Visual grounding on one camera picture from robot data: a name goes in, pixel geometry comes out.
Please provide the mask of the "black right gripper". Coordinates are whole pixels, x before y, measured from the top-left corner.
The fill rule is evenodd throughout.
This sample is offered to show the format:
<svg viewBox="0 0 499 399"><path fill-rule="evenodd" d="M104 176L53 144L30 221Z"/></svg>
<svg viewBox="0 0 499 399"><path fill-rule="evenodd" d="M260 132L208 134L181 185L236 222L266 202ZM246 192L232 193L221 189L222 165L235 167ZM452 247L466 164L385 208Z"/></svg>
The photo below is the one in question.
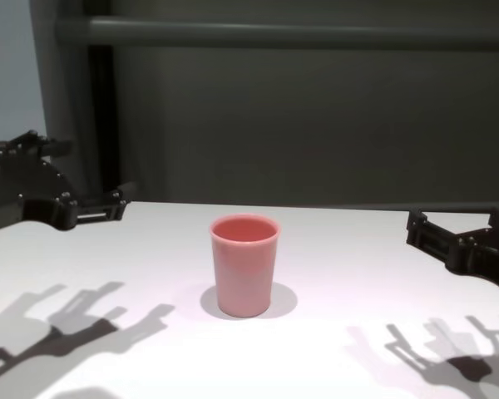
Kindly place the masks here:
<svg viewBox="0 0 499 399"><path fill-rule="evenodd" d="M499 207L491 209L487 228L460 234L413 210L408 213L407 231L407 244L444 262L450 273L480 278L499 288Z"/></svg>

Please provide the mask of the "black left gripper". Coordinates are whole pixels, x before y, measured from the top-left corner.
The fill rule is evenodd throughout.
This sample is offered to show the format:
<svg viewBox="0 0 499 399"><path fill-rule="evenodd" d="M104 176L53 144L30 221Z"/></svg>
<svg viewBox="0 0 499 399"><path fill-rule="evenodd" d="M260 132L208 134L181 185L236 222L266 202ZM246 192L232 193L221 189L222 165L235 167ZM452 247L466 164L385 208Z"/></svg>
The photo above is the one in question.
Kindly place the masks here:
<svg viewBox="0 0 499 399"><path fill-rule="evenodd" d="M122 219L127 205L136 196L135 182L79 200L62 172L36 159L59 158L71 152L71 140L50 139L36 131L0 140L0 229L35 221L67 231L77 224Z"/></svg>

